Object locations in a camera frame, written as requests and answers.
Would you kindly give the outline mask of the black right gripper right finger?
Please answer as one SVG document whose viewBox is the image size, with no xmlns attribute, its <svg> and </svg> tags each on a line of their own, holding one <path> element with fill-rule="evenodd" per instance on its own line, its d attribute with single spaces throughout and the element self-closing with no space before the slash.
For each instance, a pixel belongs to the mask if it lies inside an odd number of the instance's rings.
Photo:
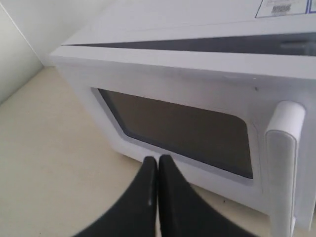
<svg viewBox="0 0 316 237">
<path fill-rule="evenodd" d="M 169 155 L 158 162 L 158 209 L 163 237 L 247 236 L 194 191 Z"/>
</svg>

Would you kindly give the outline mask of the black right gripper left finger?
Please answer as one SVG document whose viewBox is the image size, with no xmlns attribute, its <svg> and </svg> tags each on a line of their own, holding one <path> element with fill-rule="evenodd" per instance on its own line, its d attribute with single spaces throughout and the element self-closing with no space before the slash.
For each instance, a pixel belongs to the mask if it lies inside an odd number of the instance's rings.
<svg viewBox="0 0 316 237">
<path fill-rule="evenodd" d="M 155 237 L 157 162 L 145 157 L 135 178 L 116 203 L 77 237 Z"/>
</svg>

